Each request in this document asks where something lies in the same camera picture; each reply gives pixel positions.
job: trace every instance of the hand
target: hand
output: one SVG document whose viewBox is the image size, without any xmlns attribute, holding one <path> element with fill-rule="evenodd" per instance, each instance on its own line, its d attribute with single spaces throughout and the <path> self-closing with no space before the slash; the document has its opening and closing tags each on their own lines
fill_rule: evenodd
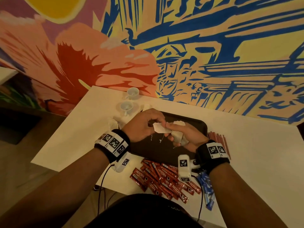
<svg viewBox="0 0 304 228">
<path fill-rule="evenodd" d="M 189 123 L 185 122 L 185 126 L 180 126 L 173 124 L 172 122 L 166 122 L 166 128 L 174 131 L 180 131 L 184 134 L 185 138 L 189 141 L 187 145 L 184 147 L 189 150 L 190 152 L 195 153 L 196 149 L 203 145 L 204 143 L 209 141 L 205 135 L 203 135 L 200 131 L 198 131 L 194 126 L 190 125 Z M 173 141 L 174 138 L 171 134 L 166 133 L 165 137 L 168 137 L 170 141 Z M 173 142 L 174 146 L 181 146 L 180 143 Z"/>
<path fill-rule="evenodd" d="M 122 131 L 127 134 L 131 142 L 139 142 L 155 133 L 154 128 L 148 126 L 148 122 L 152 119 L 156 119 L 165 127 L 165 116 L 162 112 L 151 108 L 136 114 L 135 117 L 122 128 Z"/>
</svg>

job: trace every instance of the white plastic sensor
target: white plastic sensor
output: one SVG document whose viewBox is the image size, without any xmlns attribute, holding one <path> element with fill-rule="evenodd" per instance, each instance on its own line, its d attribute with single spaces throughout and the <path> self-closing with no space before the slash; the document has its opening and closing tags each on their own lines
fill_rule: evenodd
<svg viewBox="0 0 304 228">
<path fill-rule="evenodd" d="M 192 181 L 191 170 L 198 169 L 201 166 L 195 165 L 194 160 L 190 160 L 187 154 L 182 154 L 178 157 L 178 177 L 180 181 Z"/>
<path fill-rule="evenodd" d="M 127 166 L 129 161 L 131 160 L 132 154 L 129 152 L 126 152 L 124 156 L 122 156 L 118 161 L 114 162 L 114 166 L 112 166 L 112 169 L 116 172 L 120 173 L 124 170 L 124 168 Z"/>
</svg>

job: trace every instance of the pile of red sachets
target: pile of red sachets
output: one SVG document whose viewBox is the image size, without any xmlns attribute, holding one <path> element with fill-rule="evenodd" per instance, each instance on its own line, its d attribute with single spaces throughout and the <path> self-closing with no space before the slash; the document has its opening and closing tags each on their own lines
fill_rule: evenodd
<svg viewBox="0 0 304 228">
<path fill-rule="evenodd" d="M 145 192 L 150 188 L 155 195 L 164 194 L 169 200 L 179 198 L 187 203 L 188 197 L 182 192 L 185 190 L 190 195 L 194 192 L 201 193 L 201 188 L 194 182 L 183 183 L 178 180 L 178 169 L 175 166 L 167 166 L 148 159 L 143 159 L 143 166 L 135 168 L 130 178 Z"/>
</svg>

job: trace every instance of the person's right hand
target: person's right hand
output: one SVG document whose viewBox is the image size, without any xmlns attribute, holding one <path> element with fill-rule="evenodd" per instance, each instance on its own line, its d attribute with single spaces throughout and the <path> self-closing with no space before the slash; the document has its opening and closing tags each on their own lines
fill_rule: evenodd
<svg viewBox="0 0 304 228">
<path fill-rule="evenodd" d="M 185 122 L 185 126 L 180 126 L 173 124 L 172 122 L 166 122 L 166 128 L 174 131 L 180 131 L 184 134 L 185 138 L 189 141 L 187 145 L 184 145 L 184 147 L 195 153 L 196 149 L 203 145 L 204 143 L 209 141 L 209 138 L 207 138 L 205 135 L 203 135 L 200 131 L 198 131 L 194 126 L 190 125 L 189 123 Z M 174 138 L 171 134 L 166 133 L 165 137 L 168 137 L 170 141 L 173 142 Z M 180 143 L 173 142 L 174 146 L 181 146 Z"/>
</svg>

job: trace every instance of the wire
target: wire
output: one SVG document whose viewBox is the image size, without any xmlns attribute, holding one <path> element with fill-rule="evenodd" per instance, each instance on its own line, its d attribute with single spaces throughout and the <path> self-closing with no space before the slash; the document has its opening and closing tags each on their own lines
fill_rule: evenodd
<svg viewBox="0 0 304 228">
<path fill-rule="evenodd" d="M 200 215 L 201 215 L 201 211 L 202 211 L 202 207 L 203 207 L 203 194 L 204 194 L 204 192 L 203 192 L 203 188 L 202 188 L 202 185 L 200 184 L 200 182 L 199 182 L 199 180 L 197 179 L 197 177 L 196 176 L 194 176 L 194 175 L 191 175 L 192 177 L 194 177 L 196 180 L 197 180 L 197 182 L 199 183 L 199 185 L 200 185 L 200 187 L 201 187 L 201 190 L 202 190 L 202 201 L 201 201 L 201 208 L 200 208 L 200 212 L 199 212 L 199 217 L 200 217 Z"/>
<path fill-rule="evenodd" d="M 104 176 L 103 176 L 103 178 L 102 178 L 102 180 L 101 180 L 101 184 L 100 184 L 100 188 L 99 188 L 99 195 L 98 195 L 98 211 L 97 211 L 97 216 L 99 215 L 99 207 L 100 207 L 100 194 L 101 194 L 101 187 L 102 187 L 102 183 L 103 183 L 103 180 L 104 180 L 104 177 L 105 177 L 105 175 L 107 174 L 107 172 L 108 172 L 108 170 L 112 167 L 112 166 L 114 166 L 114 164 L 113 165 L 110 165 L 109 167 L 108 167 L 108 169 L 106 170 L 106 172 L 105 172 L 105 174 L 104 174 Z"/>
<path fill-rule="evenodd" d="M 109 202 L 110 202 L 111 198 L 114 196 L 114 194 L 109 198 L 108 204 L 107 204 L 107 208 L 109 207 Z"/>
</svg>

